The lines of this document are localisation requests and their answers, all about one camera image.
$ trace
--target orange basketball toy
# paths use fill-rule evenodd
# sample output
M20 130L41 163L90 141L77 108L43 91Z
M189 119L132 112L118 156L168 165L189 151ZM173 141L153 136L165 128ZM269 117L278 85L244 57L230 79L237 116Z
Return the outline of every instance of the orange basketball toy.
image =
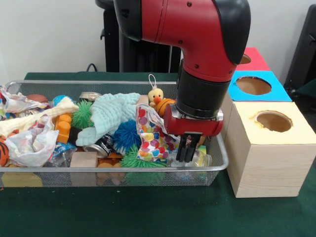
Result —
M164 115L164 110L166 109L167 104L174 104L176 103L175 100L173 99L166 99L164 98L161 100L157 106L156 106L156 112L159 114L160 117L163 117Z

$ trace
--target polka dot fabric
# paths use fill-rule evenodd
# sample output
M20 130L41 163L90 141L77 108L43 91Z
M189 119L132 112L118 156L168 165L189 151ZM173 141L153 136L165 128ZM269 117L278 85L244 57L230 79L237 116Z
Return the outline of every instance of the polka dot fabric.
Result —
M136 107L136 125L142 140L138 159L165 162L169 154L178 148L179 142L175 137L167 135L163 119L150 106Z

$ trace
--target red robot arm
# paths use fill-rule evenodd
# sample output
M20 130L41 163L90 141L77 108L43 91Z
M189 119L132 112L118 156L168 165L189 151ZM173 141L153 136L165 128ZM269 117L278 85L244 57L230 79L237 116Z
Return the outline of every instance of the red robot arm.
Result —
M249 4L247 0L115 0L115 9L128 37L183 50L177 102L167 105L164 122L168 133L182 135L177 159L189 162L198 138L221 130L220 106L249 35ZM192 141L186 147L189 137Z

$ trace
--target duck keychain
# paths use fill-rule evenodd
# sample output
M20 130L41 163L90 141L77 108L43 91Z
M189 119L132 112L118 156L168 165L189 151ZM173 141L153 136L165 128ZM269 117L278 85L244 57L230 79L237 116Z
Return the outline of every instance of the duck keychain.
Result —
M153 77L155 80L155 84L153 85L150 77ZM150 107L156 108L157 104L163 100L163 91L156 86L156 78L153 74L148 75L148 80L150 85L152 85L153 89L148 93L149 105Z

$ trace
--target green spiky ball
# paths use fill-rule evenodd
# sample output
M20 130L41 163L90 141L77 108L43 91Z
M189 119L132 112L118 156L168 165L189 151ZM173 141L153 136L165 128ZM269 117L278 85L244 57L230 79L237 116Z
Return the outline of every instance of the green spiky ball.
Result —
M121 161L122 167L139 167L139 168L152 168L152 167L166 167L166 162L148 162L142 159L137 159L138 148L133 145L129 152L124 156Z
M73 113L71 126L81 129L93 127L94 124L91 121L92 113L90 111L92 102L83 100L77 103L77 105L79 110Z
M122 167L166 167L164 162L148 162L142 159L137 159L138 148L133 145L129 152L121 160ZM128 172L125 176L126 182L131 186L157 186L165 177L164 172Z

